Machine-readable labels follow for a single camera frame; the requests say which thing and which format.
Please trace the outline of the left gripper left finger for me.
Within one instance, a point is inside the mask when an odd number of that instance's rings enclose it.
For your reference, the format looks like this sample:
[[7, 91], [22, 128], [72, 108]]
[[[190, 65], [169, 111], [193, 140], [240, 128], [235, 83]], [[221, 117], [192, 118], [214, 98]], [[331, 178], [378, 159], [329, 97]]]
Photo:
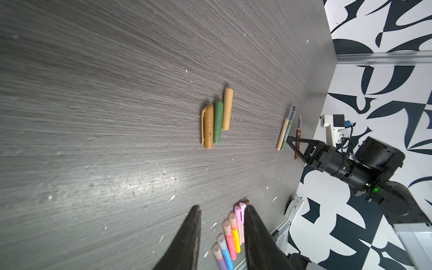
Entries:
[[194, 205], [154, 270], [196, 270], [201, 237], [201, 209]]

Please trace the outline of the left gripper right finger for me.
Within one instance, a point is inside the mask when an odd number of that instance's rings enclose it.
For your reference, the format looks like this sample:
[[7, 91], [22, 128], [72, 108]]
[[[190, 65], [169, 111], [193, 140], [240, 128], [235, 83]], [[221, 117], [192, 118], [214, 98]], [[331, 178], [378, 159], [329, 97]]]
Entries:
[[249, 270], [295, 270], [276, 246], [252, 205], [245, 209], [246, 263]]

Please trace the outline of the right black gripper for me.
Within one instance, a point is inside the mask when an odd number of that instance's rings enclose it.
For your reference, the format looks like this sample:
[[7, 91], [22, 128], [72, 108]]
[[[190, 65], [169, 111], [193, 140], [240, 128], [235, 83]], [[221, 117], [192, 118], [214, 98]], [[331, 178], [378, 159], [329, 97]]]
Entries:
[[369, 189], [373, 185], [375, 173], [368, 167], [352, 160], [347, 154], [337, 151], [322, 141], [289, 136], [287, 144], [298, 159], [311, 168], [325, 172], [355, 189]]

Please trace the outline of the dark tan pen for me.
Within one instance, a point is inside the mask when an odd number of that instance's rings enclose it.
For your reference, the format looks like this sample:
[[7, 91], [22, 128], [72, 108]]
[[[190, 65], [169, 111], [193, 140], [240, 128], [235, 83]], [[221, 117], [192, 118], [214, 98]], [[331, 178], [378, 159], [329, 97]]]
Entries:
[[[302, 132], [302, 115], [300, 114], [298, 117], [298, 124], [297, 124], [297, 130], [296, 130], [296, 138], [301, 138], [301, 132]], [[297, 150], [300, 150], [300, 142], [296, 141], [295, 142], [295, 147]], [[295, 156], [294, 156], [295, 160], [299, 159], [299, 154], [297, 152], [295, 152]]]

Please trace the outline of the green pen cap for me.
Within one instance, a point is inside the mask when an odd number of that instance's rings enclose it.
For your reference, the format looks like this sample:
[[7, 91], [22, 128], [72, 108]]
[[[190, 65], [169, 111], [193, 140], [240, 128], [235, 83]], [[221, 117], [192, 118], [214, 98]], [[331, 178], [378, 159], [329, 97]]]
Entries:
[[214, 102], [214, 119], [213, 119], [213, 142], [215, 144], [220, 143], [220, 136], [222, 131], [222, 122], [223, 122], [223, 102], [215, 101]]

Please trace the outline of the dark tan pen cap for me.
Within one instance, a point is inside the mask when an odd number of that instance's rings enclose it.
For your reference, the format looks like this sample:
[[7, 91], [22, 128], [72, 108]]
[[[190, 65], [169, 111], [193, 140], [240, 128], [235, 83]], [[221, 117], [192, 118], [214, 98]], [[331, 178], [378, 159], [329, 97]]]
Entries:
[[201, 111], [201, 144], [205, 149], [213, 148], [214, 106], [208, 105]]

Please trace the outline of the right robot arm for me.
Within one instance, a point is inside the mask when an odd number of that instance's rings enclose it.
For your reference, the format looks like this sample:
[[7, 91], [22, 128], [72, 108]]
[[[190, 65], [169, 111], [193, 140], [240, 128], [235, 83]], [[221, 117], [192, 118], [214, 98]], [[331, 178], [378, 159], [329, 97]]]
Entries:
[[368, 201], [379, 204], [414, 267], [431, 269], [432, 223], [409, 189], [391, 181], [403, 164], [403, 152], [372, 137], [366, 138], [353, 158], [314, 139], [290, 136], [287, 144], [312, 169], [347, 183], [360, 194], [367, 193]]

